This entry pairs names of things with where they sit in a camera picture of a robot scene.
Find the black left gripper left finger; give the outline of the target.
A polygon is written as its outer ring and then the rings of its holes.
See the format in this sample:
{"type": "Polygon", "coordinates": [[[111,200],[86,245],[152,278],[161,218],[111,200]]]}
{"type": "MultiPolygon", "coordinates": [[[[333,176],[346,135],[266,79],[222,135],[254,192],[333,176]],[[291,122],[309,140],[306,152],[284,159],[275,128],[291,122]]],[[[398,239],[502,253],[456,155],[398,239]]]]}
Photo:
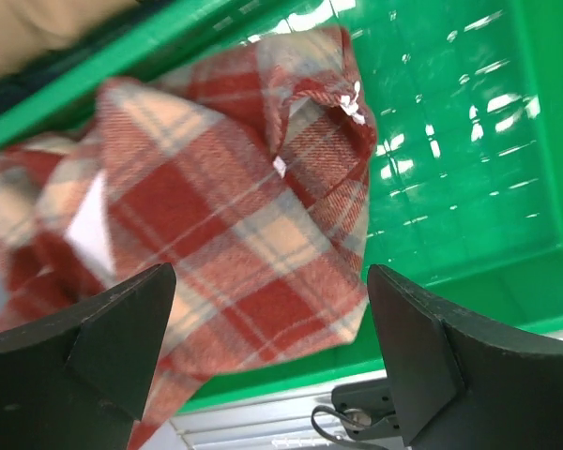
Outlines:
{"type": "Polygon", "coordinates": [[[0,449],[124,449],[141,420],[175,292],[158,264],[0,333],[0,449]]]}

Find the red plaid skirt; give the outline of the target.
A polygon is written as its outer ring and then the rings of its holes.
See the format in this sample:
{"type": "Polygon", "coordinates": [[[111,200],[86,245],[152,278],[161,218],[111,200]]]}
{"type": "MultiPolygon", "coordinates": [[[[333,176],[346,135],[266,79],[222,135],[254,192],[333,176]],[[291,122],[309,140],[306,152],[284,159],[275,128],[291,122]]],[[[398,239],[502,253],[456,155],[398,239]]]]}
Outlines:
{"type": "Polygon", "coordinates": [[[169,263],[140,448],[215,376],[355,340],[376,125],[348,31],[262,37],[0,150],[0,332],[169,263]]]}

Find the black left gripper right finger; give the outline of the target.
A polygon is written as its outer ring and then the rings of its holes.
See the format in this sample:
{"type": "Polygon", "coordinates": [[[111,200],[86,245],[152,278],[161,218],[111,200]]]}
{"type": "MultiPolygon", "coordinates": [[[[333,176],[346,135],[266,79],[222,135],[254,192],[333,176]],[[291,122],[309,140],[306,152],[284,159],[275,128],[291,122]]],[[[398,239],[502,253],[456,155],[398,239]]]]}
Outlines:
{"type": "Polygon", "coordinates": [[[384,265],[367,276],[403,442],[563,449],[563,340],[505,325],[384,265]]]}

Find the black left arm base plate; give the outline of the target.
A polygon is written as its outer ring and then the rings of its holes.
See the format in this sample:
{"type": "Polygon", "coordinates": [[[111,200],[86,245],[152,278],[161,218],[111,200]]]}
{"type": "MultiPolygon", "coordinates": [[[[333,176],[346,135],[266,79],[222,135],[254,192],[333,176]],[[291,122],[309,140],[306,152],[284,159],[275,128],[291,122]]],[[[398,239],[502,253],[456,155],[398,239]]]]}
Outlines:
{"type": "Polygon", "coordinates": [[[386,378],[334,387],[329,403],[312,410],[311,424],[322,438],[348,446],[375,445],[401,436],[386,378]]]}

